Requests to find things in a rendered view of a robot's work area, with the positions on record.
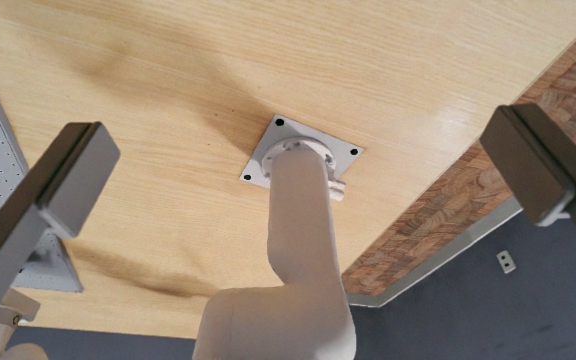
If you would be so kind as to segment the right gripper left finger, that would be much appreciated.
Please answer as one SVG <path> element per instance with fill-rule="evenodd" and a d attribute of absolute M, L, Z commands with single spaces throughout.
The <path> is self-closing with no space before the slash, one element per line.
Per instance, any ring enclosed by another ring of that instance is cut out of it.
<path fill-rule="evenodd" d="M 0 207 L 0 302 L 44 233 L 78 237 L 120 156 L 101 121 L 65 124 Z"/>

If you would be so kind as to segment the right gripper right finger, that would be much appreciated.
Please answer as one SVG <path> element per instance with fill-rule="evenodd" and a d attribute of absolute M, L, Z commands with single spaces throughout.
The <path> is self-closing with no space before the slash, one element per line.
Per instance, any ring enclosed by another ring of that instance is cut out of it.
<path fill-rule="evenodd" d="M 536 103 L 498 105 L 479 140 L 534 225 L 576 225 L 576 144 Z"/>

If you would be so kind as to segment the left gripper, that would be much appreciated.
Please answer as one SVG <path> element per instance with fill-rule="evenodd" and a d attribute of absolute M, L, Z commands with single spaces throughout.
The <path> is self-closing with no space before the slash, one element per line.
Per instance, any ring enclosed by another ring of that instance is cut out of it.
<path fill-rule="evenodd" d="M 41 303 L 11 287 L 8 289 L 7 293 L 0 302 L 0 308 L 10 309 L 22 315 L 22 318 L 19 322 L 32 322 L 35 319 L 41 305 Z"/>

